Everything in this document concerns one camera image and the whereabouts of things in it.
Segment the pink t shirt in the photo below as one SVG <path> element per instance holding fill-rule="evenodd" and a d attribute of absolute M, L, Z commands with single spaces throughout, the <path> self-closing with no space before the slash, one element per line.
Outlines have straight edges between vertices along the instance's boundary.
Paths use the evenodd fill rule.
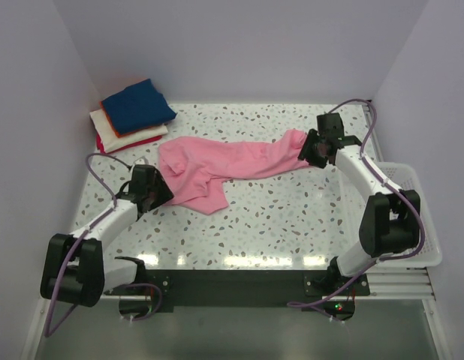
<path fill-rule="evenodd" d="M 306 141 L 287 130 L 275 142 L 219 142 L 181 136 L 158 147 L 158 165 L 173 193 L 169 206 L 211 215 L 229 206 L 223 183 L 265 179 L 308 166 L 298 156 Z"/>

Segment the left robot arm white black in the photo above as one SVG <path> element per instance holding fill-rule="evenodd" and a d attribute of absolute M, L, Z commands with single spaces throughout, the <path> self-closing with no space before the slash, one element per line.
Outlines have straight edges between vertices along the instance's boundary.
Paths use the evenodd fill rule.
<path fill-rule="evenodd" d="M 122 286 L 130 294 L 145 290 L 142 260 L 119 256 L 105 260 L 104 251 L 144 214 L 173 199 L 161 173 L 152 165 L 132 167 L 131 180 L 87 225 L 49 241 L 40 285 L 43 298 L 92 307 L 106 291 Z"/>

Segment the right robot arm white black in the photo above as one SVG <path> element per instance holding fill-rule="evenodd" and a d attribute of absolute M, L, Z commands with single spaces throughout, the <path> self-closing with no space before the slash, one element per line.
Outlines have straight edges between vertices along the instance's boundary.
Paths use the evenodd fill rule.
<path fill-rule="evenodd" d="M 331 259 L 322 278 L 312 280 L 316 289 L 337 295 L 376 263 L 400 260 L 425 239 L 418 192 L 403 190 L 387 178 L 364 148 L 364 141 L 345 135 L 340 114 L 329 112 L 318 115 L 317 127 L 307 133 L 298 156 L 320 169 L 337 167 L 365 202 L 354 245 Z"/>

